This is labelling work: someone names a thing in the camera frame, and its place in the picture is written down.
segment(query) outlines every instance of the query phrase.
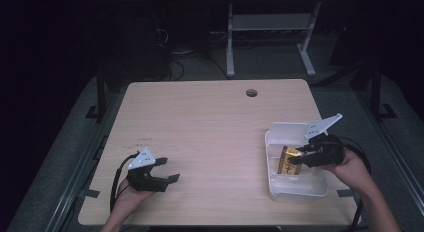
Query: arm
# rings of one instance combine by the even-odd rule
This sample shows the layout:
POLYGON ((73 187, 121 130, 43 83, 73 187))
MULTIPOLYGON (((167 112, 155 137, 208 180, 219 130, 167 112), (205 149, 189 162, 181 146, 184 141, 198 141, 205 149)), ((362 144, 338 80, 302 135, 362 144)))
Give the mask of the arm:
POLYGON ((347 186, 356 190, 369 216, 370 231, 401 231, 383 194, 368 173, 362 160, 344 149, 345 159, 340 165, 323 166, 347 186))
POLYGON ((124 179, 118 188, 118 198, 115 206, 104 224, 101 232, 119 231, 124 221, 130 216, 145 199, 155 194, 151 191, 137 191, 124 179))

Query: yellow object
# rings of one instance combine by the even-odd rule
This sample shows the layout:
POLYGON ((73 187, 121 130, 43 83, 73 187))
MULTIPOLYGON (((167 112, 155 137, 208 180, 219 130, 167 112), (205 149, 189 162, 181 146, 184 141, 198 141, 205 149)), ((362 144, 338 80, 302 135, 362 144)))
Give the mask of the yellow object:
POLYGON ((280 164, 278 166, 278 174, 298 175, 302 165, 294 165, 290 163, 289 158, 292 156, 301 155, 302 152, 298 151, 297 149, 284 146, 281 152, 280 164))

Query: metal frame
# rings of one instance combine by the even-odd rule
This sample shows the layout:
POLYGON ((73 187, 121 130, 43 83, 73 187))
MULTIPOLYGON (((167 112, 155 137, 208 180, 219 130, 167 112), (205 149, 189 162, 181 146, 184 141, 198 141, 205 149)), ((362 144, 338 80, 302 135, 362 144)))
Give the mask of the metal frame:
POLYGON ((227 39, 227 77, 234 77, 233 31, 248 30, 306 30, 306 37, 297 45, 300 57, 309 76, 315 75, 315 69, 307 52, 309 42, 318 18, 321 1, 315 3, 312 13, 306 14, 252 14, 234 15, 233 4, 228 7, 228 39, 227 39))

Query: table top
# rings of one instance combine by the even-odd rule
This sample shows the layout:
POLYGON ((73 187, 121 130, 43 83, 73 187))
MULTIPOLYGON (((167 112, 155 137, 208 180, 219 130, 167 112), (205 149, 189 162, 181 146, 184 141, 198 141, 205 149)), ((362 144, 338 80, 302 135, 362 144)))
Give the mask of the table top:
POLYGON ((348 225, 356 204, 338 196, 337 190, 348 188, 330 172, 328 194, 312 202, 274 201, 268 194, 266 131, 273 122, 320 119, 303 80, 133 83, 90 186, 100 193, 85 198, 79 222, 106 221, 116 169, 149 146, 156 158, 168 158, 153 176, 181 176, 145 201, 127 224, 348 225), (249 89, 257 96, 247 96, 249 89))

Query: grommet hole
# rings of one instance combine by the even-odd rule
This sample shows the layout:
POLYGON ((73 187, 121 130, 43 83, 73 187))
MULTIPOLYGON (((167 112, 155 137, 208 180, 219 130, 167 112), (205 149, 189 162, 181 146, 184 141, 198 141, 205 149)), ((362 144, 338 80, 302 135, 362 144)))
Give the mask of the grommet hole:
POLYGON ((258 95, 258 91, 254 89, 248 89, 246 90, 246 95, 249 97, 256 97, 258 95))

